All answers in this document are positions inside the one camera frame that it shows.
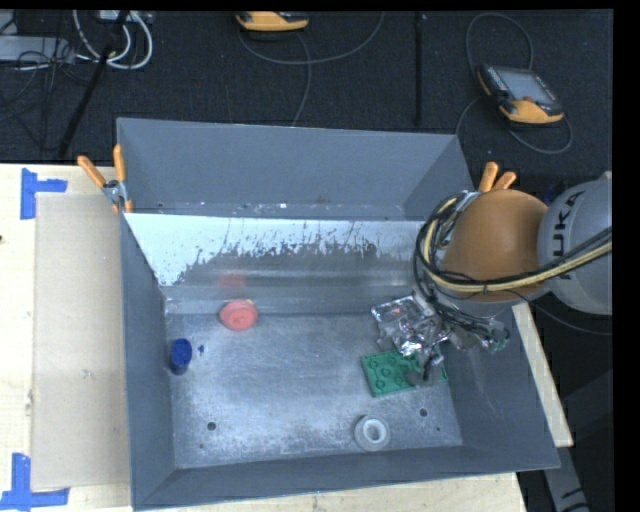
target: power cord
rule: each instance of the power cord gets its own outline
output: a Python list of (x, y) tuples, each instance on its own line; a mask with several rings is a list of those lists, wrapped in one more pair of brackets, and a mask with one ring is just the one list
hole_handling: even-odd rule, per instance
[[(82, 60), (87, 60), (87, 61), (94, 62), (94, 63), (99, 62), (100, 53), (91, 45), (91, 43), (89, 42), (89, 39), (87, 38), (87, 36), (85, 35), (84, 31), (82, 30), (82, 26), (80, 25), (80, 19), (78, 17), (78, 10), (77, 9), (73, 9), (71, 11), (71, 15), (73, 17), (73, 22), (74, 22), (74, 25), (76, 27), (76, 30), (78, 31), (78, 36), (80, 37), (80, 40), (82, 41), (82, 44), (84, 45), (84, 47), (91, 54), (91, 56), (78, 54), (77, 57), (82, 59)], [(109, 66), (111, 68), (114, 68), (114, 69), (122, 69), (122, 70), (140, 69), (140, 68), (146, 66), (149, 63), (149, 61), (151, 60), (151, 57), (153, 55), (153, 37), (151, 35), (151, 30), (147, 26), (146, 22), (135, 11), (131, 11), (129, 16), (131, 16), (133, 21), (135, 21), (142, 28), (142, 31), (144, 32), (144, 35), (145, 35), (145, 38), (146, 38), (146, 42), (147, 42), (147, 51), (146, 51), (145, 56), (143, 57), (143, 59), (140, 60), (139, 62), (135, 62), (134, 61), (131, 64), (122, 64), (122, 63), (119, 62), (120, 60), (122, 60), (124, 57), (126, 57), (129, 54), (129, 52), (131, 50), (131, 47), (132, 47), (131, 33), (129, 32), (129, 29), (125, 25), (123, 25), (122, 26), (122, 31), (124, 32), (124, 35), (125, 35), (125, 38), (126, 38), (125, 48), (120, 53), (114, 55), (113, 57), (109, 57), (107, 59), (107, 66)]]
[(252, 55), (258, 57), (259, 59), (265, 60), (267, 62), (271, 62), (273, 64), (281, 64), (281, 65), (289, 65), (289, 66), (307, 66), (307, 85), (305, 87), (305, 92), (304, 95), (302, 97), (302, 101), (300, 103), (300, 106), (298, 107), (298, 111), (296, 112), (296, 115), (291, 123), (291, 126), (295, 126), (296, 123), (298, 122), (300, 115), (302, 114), (302, 110), (304, 109), (304, 105), (307, 101), (307, 98), (309, 96), (309, 90), (311, 89), (311, 68), (313, 64), (323, 64), (325, 62), (333, 62), (336, 60), (340, 60), (340, 59), (344, 59), (345, 57), (349, 57), (350, 55), (353, 55), (354, 53), (360, 51), (362, 48), (364, 48), (365, 46), (367, 46), (371, 40), (376, 36), (376, 34), (378, 33), (378, 31), (380, 30), (380, 27), (382, 26), (382, 22), (384, 21), (385, 18), (385, 13), (384, 11), (382, 11), (380, 13), (380, 17), (378, 19), (378, 23), (376, 24), (375, 28), (373, 29), (373, 31), (369, 34), (369, 36), (367, 36), (367, 38), (360, 43), (358, 46), (356, 46), (355, 48), (352, 48), (351, 50), (345, 52), (345, 53), (341, 53), (338, 55), (333, 55), (330, 57), (323, 57), (323, 58), (319, 58), (319, 59), (312, 59), (311, 55), (309, 53), (309, 49), (302, 37), (301, 34), (297, 33), (296, 35), (298, 36), (298, 40), (300, 41), (300, 44), (302, 44), (302, 47), (304, 48), (305, 54), (306, 54), (306, 60), (283, 60), (283, 59), (275, 59), (272, 57), (268, 57), (266, 55), (263, 55), (261, 53), (258, 53), (257, 51), (255, 51), (253, 48), (251, 48), (247, 42), (245, 41), (245, 38), (242, 37), (242, 31), (238, 31), (238, 40), (240, 41), (240, 43), (242, 44), (242, 46), (245, 47), (245, 49), (251, 53)]
[[(0, 109), (6, 109), (7, 111), (6, 115), (0, 117), (0, 121), (4, 121), (10, 118), (16, 119), (18, 123), (21, 125), (21, 127), (23, 128), (23, 130), (25, 131), (25, 133), (29, 136), (29, 138), (38, 146), (38, 149), (40, 150), (40, 152), (54, 151), (55, 149), (57, 149), (57, 146), (47, 146), (46, 139), (47, 139), (47, 132), (49, 127), (49, 116), (50, 116), (50, 110), (51, 110), (51, 101), (53, 99), (53, 92), (57, 88), (59, 83), (59, 81), (57, 83), (55, 80), (56, 72), (58, 69), (63, 68), (67, 64), (66, 58), (68, 57), (68, 54), (71, 50), (69, 45), (66, 45), (61, 52), (59, 51), (60, 44), (62, 41), (61, 34), (60, 34), (61, 28), (62, 28), (61, 21), (62, 21), (62, 18), (59, 17), (57, 29), (56, 29), (55, 45), (54, 45), (52, 55), (49, 56), (42, 51), (35, 51), (35, 50), (25, 51), (22, 54), (20, 54), (15, 61), (14, 69), (18, 71), (30, 71), (32, 72), (31, 76), (29, 77), (27, 82), (22, 86), (20, 91), (18, 91), (18, 93), (15, 94), (10, 99), (7, 99), (2, 93), (2, 91), (0, 91), (0, 100), (1, 100)], [(42, 48), (44, 50), (44, 37), (43, 37)], [(42, 62), (34, 66), (22, 65), (23, 59), (30, 57), (33, 60), (34, 56), (39, 57), (40, 58), (39, 60)], [(23, 94), (25, 94), (27, 90), (29, 90), (32, 87), (36, 76), (42, 75), (42, 73), (39, 72), (40, 70), (46, 70), (43, 76), (42, 91), (40, 94), (40, 98), (36, 101), (33, 101), (31, 103), (28, 103), (27, 105), (22, 106), (21, 108), (15, 108), (14, 105), (17, 105), (18, 101), (21, 99)], [(28, 113), (29, 111), (33, 110), (35, 107), (38, 107), (38, 106), (40, 106), (41, 108), (39, 136), (36, 135), (36, 133), (29, 127), (29, 124), (26, 122), (26, 120), (22, 117), (24, 114)]]
[[(533, 68), (533, 55), (534, 55), (534, 50), (533, 50), (533, 41), (531, 40), (531, 37), (529, 36), (529, 34), (527, 34), (527, 31), (524, 29), (524, 27), (522, 25), (520, 25), (520, 23), (518, 23), (516, 20), (514, 20), (513, 18), (505, 15), (505, 14), (501, 14), (501, 13), (497, 13), (497, 12), (485, 12), (482, 14), (477, 15), (476, 17), (474, 17), (471, 20), (471, 23), (469, 23), (469, 26), (467, 27), (467, 32), (466, 32), (466, 36), (465, 36), (465, 51), (466, 51), (466, 55), (467, 55), (467, 63), (469, 64), (469, 69), (471, 71), (471, 75), (474, 77), (475, 79), (475, 68), (473, 65), (473, 61), (471, 58), (471, 29), (473, 28), (473, 26), (475, 25), (475, 23), (481, 19), (481, 18), (486, 18), (486, 17), (496, 17), (496, 18), (501, 18), (504, 20), (507, 20), (509, 22), (511, 22), (512, 24), (514, 24), (524, 35), (524, 37), (527, 40), (527, 44), (529, 45), (529, 63), (527, 65), (527, 69), (532, 69)], [(456, 130), (455, 130), (455, 134), (458, 135), (459, 131), (460, 131), (460, 126), (462, 125), (462, 119), (464, 118), (464, 116), (467, 114), (467, 112), (469, 111), (469, 109), (475, 105), (475, 103), (480, 99), (480, 97), (475, 98), (474, 100), (471, 100), (471, 102), (469, 102), (469, 104), (467, 104), (467, 106), (464, 108), (464, 110), (462, 111), (462, 114), (460, 114), (460, 117), (458, 118), (458, 122), (456, 124)], [(545, 149), (545, 148), (539, 148), (537, 146), (534, 146), (533, 144), (530, 144), (529, 142), (525, 141), (524, 139), (522, 139), (522, 137), (520, 137), (519, 135), (517, 135), (513, 130), (507, 130), (509, 132), (509, 134), (518, 142), (520, 142), (522, 145), (524, 145), (525, 147), (536, 151), (538, 153), (542, 153), (545, 155), (559, 155), (561, 153), (564, 153), (565, 151), (567, 151), (572, 143), (573, 143), (573, 128), (571, 127), (571, 123), (569, 122), (569, 119), (567, 118), (567, 115), (565, 113), (565, 115), (563, 116), (563, 120), (565, 121), (567, 128), (568, 128), (568, 139), (567, 142), (565, 143), (564, 146), (562, 146), (559, 149)]]

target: dark floor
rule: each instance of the dark floor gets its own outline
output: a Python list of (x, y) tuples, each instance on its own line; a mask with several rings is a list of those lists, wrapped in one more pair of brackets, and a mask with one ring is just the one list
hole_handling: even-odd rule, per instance
[[(86, 37), (100, 49), (111, 25), (97, 22), (92, 13), (78, 11), (78, 19)], [(72, 162), (78, 154), (87, 154), (99, 165), (111, 165), (115, 120), (127, 116), (431, 133), (457, 130), (474, 183), (486, 161), (494, 160), (503, 170), (517, 172), (515, 188), (543, 200), (612, 169), (612, 9), (491, 15), (424, 11), (417, 18), (423, 27), (417, 94), (413, 11), (310, 14), (301, 37), (265, 42), (240, 33), (231, 12), (155, 11), (150, 62), (134, 71), (107, 67), (71, 137), (74, 111), (95, 64), (78, 61), (17, 71), (15, 62), (0, 63), (0, 161)], [(18, 9), (16, 25), (20, 34), (60, 36), (87, 53), (71, 11)], [(129, 26), (140, 60), (148, 45), (139, 27)], [(341, 54), (347, 55), (329, 58)], [(531, 58), (532, 68), (561, 99), (569, 121), (523, 134), (534, 148), (505, 129), (480, 96), (469, 66), (471, 61), (525, 68)], [(316, 62), (308, 65), (309, 59)], [(27, 66), (27, 61), (25, 56), (21, 64)], [(465, 110), (476, 98), (480, 100)], [(611, 336), (567, 327), (547, 313), (592, 331), (610, 331), (611, 317), (571, 310), (550, 295), (536, 301), (533, 311), (561, 398), (570, 399), (611, 371)], [(611, 399), (595, 407), (589, 418), (572, 425), (576, 434), (587, 433), (576, 435), (571, 453), (590, 510), (610, 511)], [(568, 416), (571, 421), (572, 411)], [(543, 473), (520, 477), (530, 512), (553, 510)]]

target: blue object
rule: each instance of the blue object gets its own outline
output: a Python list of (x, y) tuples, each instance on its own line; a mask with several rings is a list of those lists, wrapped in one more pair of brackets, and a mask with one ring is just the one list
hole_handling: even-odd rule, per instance
[(22, 168), (22, 193), (20, 197), (20, 219), (33, 219), (36, 216), (36, 192), (64, 192), (67, 182), (64, 180), (38, 181), (38, 175)]
[(189, 340), (178, 338), (171, 345), (171, 353), (169, 354), (169, 368), (175, 375), (182, 375), (187, 371), (191, 357), (193, 356), (193, 348)]
[(21, 453), (11, 457), (11, 490), (0, 496), (0, 510), (30, 512), (32, 507), (66, 505), (69, 489), (31, 492), (31, 459)]

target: blue bottle cap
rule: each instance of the blue bottle cap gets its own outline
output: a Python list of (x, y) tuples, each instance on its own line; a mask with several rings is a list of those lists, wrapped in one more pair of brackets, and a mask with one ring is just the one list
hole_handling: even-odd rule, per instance
[(183, 374), (187, 371), (192, 356), (193, 349), (191, 348), (189, 340), (185, 338), (178, 338), (171, 345), (169, 368), (175, 375)]

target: white cable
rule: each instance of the white cable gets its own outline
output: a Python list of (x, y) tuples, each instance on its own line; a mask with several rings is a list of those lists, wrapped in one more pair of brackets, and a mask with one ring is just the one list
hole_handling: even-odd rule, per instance
[(51, 66), (52, 61), (58, 61), (57, 64), (59, 63), (64, 63), (65, 59), (68, 57), (69, 53), (67, 52), (65, 54), (66, 50), (70, 50), (71, 47), (69, 46), (69, 44), (67, 43), (62, 50), (58, 53), (58, 55), (52, 55), (51, 57), (47, 57), (46, 54), (42, 53), (42, 52), (35, 52), (39, 55), (41, 55), (42, 57), (47, 58), (47, 62), (43, 63), (43, 64), (33, 64), (31, 66), (20, 66), (20, 65), (16, 65), (16, 67), (14, 69), (18, 70), (18, 71), (37, 71), (39, 69), (47, 69), (48, 67)]
[[(72, 10), (72, 14), (73, 14), (73, 21), (74, 24), (76, 26), (76, 29), (78, 30), (78, 35), (80, 36), (80, 39), (82, 40), (82, 43), (84, 44), (84, 46), (87, 48), (87, 50), (89, 50), (89, 52), (96, 58), (96, 59), (100, 59), (100, 54), (95, 50), (95, 48), (93, 48), (93, 46), (91, 46), (91, 43), (89, 43), (89, 41), (87, 40), (86, 36), (84, 35), (84, 32), (82, 31), (82, 28), (80, 27), (80, 20), (78, 19), (78, 11), (77, 9), (73, 9)], [(145, 37), (147, 39), (147, 54), (145, 55), (145, 57), (138, 63), (136, 64), (119, 64), (118, 60), (121, 60), (131, 49), (131, 35), (129, 33), (129, 30), (127, 29), (126, 26), (122, 26), (125, 35), (127, 37), (127, 47), (125, 48), (125, 50), (120, 54), (120, 55), (116, 55), (115, 57), (112, 57), (110, 59), (107, 59), (107, 65), (115, 68), (115, 69), (124, 69), (124, 70), (134, 70), (134, 69), (140, 69), (141, 67), (145, 66), (150, 60), (151, 60), (151, 56), (153, 55), (153, 37), (151, 36), (151, 31), (149, 30), (149, 27), (147, 26), (147, 24), (144, 22), (144, 20), (142, 18), (140, 18), (140, 16), (138, 15), (138, 13), (132, 11), (129, 16), (131, 16), (131, 18), (138, 23), (141, 27), (142, 30), (145, 33)], [(86, 57), (84, 55), (80, 56), (80, 58), (86, 59), (86, 60), (90, 60), (90, 57)]]
[[(78, 31), (78, 35), (80, 36), (80, 39), (82, 40), (82, 43), (87, 48), (87, 50), (89, 50), (89, 52), (93, 55), (93, 57), (95, 57), (95, 59), (93, 57), (88, 57), (86, 55), (81, 55), (79, 53), (76, 54), (76, 57), (78, 57), (79, 59), (82, 59), (82, 60), (90, 60), (90, 61), (93, 61), (93, 62), (98, 62), (100, 60), (100, 54), (94, 49), (93, 46), (91, 46), (91, 43), (89, 43), (89, 40), (84, 35), (84, 32), (82, 31), (82, 28), (80, 27), (80, 20), (78, 19), (78, 10), (77, 9), (73, 9), (71, 11), (71, 13), (73, 15), (73, 22), (74, 22), (74, 24), (76, 26), (76, 30)], [(122, 59), (127, 53), (129, 53), (129, 50), (131, 49), (131, 34), (129, 33), (129, 29), (125, 25), (123, 25), (122, 26), (122, 30), (124, 31), (124, 35), (127, 38), (126, 47), (120, 53), (120, 55), (116, 55), (115, 57), (111, 57), (110, 59), (108, 59), (107, 63)]]

